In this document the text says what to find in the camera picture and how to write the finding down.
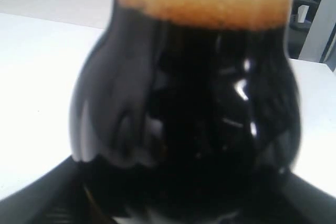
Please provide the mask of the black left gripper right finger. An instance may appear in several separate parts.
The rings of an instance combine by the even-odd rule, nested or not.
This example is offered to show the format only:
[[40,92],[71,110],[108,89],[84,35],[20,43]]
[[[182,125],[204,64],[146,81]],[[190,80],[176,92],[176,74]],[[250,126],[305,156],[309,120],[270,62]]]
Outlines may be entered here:
[[318,189],[289,169],[276,172],[279,192],[305,223],[335,223],[335,197]]

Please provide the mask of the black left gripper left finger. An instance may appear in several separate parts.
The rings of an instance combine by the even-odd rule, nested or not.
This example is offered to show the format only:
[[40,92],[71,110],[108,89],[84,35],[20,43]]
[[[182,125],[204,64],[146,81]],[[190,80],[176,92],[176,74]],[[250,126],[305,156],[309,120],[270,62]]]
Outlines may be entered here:
[[89,202],[68,157],[46,175],[1,200],[1,223],[110,223]]

